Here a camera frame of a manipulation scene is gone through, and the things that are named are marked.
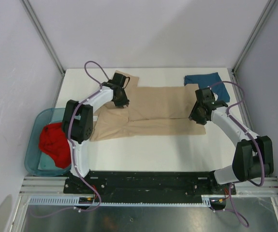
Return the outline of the beige t shirt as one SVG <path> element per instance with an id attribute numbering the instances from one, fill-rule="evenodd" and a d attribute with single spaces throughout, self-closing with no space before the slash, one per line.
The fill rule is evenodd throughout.
<path id="1" fill-rule="evenodd" d="M 189 120 L 196 102 L 197 84 L 183 87 L 139 87 L 139 77 L 125 84 L 129 106 L 117 108 L 106 103 L 94 114 L 90 140 L 103 141 L 133 136 L 204 135 L 204 126 Z"/>

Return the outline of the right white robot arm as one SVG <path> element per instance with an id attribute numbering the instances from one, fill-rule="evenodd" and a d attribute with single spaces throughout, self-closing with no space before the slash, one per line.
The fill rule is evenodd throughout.
<path id="1" fill-rule="evenodd" d="M 229 183 L 249 181 L 257 187 L 264 184 L 265 176 L 273 171 L 272 141 L 268 136 L 259 136 L 250 130 L 223 101 L 196 101 L 189 119 L 200 125 L 211 121 L 235 146 L 232 164 L 215 170 L 214 177 L 207 181 L 211 193 L 220 193 Z"/>

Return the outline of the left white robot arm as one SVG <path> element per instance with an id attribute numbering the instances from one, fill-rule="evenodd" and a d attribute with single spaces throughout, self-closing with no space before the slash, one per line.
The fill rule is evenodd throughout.
<path id="1" fill-rule="evenodd" d="M 80 193 L 90 190 L 91 181 L 85 176 L 89 173 L 87 145 L 93 132 L 93 115 L 103 105 L 113 102 L 117 107 L 129 105 L 125 92 L 125 79 L 109 80 L 81 101 L 69 100 L 66 104 L 62 130 L 71 151 L 71 173 L 77 176 L 74 188 Z"/>

